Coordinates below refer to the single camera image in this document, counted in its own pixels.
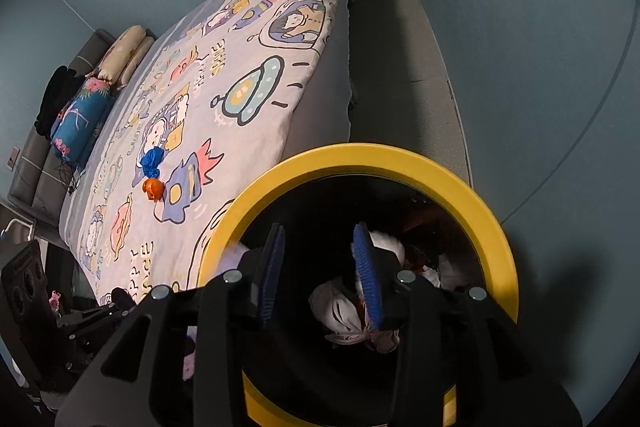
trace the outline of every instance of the yellow ring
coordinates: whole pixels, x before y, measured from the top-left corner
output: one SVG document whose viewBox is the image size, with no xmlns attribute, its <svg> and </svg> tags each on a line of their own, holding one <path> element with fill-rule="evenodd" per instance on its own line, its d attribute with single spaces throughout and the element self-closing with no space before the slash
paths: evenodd
<svg viewBox="0 0 640 427">
<path fill-rule="evenodd" d="M 504 233 L 489 208 L 455 174 L 415 153 L 379 144 L 346 143 L 313 149 L 274 166 L 240 194 L 214 230 L 202 256 L 198 285 L 212 279 L 228 243 L 238 243 L 252 221 L 292 188 L 336 174 L 370 174 L 409 185 L 458 222 L 473 244 L 486 288 L 515 321 L 518 277 Z M 271 403 L 243 375 L 249 416 L 262 427 L 316 427 Z M 455 422 L 455 388 L 444 397 L 444 425 Z"/>
</svg>

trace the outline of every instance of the speaker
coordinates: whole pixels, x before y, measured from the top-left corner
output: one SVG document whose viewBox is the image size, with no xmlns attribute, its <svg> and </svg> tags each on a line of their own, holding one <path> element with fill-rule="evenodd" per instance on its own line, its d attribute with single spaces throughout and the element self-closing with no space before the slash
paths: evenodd
<svg viewBox="0 0 640 427">
<path fill-rule="evenodd" d="M 0 241 L 0 336 L 30 387 L 55 370 L 56 318 L 37 241 Z"/>
</svg>

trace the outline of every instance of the screw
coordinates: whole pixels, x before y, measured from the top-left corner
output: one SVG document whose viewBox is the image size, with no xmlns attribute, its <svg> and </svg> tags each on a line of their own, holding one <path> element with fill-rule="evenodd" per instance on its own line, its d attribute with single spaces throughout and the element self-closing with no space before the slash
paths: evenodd
<svg viewBox="0 0 640 427">
<path fill-rule="evenodd" d="M 474 286 L 469 290 L 469 297 L 474 301 L 484 301 L 486 299 L 486 291 L 480 286 Z"/>
<path fill-rule="evenodd" d="M 229 270 L 224 273 L 222 279 L 225 282 L 238 282 L 242 279 L 242 272 L 240 270 Z"/>
<path fill-rule="evenodd" d="M 400 270 L 396 274 L 396 277 L 400 282 L 404 282 L 406 284 L 410 284 L 413 281 L 415 281 L 415 273 L 412 272 L 411 270 Z"/>
<path fill-rule="evenodd" d="M 167 286 L 166 284 L 159 284 L 158 286 L 154 286 L 154 288 L 151 290 L 152 298 L 157 301 L 164 299 L 169 295 L 169 293 L 171 293 L 171 288 L 169 288 L 169 286 Z"/>
</svg>

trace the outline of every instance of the gray floor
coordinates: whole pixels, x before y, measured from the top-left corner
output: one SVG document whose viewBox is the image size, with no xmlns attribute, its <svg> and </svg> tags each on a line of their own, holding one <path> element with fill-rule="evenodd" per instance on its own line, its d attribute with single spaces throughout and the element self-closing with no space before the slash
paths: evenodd
<svg viewBox="0 0 640 427">
<path fill-rule="evenodd" d="M 349 31 L 351 141 L 412 150 L 469 183 L 456 104 L 420 2 L 355 1 Z"/>
</svg>

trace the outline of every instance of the mattress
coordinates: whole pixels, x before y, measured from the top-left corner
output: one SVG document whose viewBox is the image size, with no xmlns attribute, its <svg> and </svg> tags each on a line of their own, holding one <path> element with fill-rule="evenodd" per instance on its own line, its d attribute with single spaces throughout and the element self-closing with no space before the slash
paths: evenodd
<svg viewBox="0 0 640 427">
<path fill-rule="evenodd" d="M 234 198 L 282 158 L 347 141 L 347 0 L 207 0 L 153 45 L 105 123 L 60 233 L 100 304 L 196 285 Z M 164 153 L 161 201 L 142 156 Z"/>
</svg>

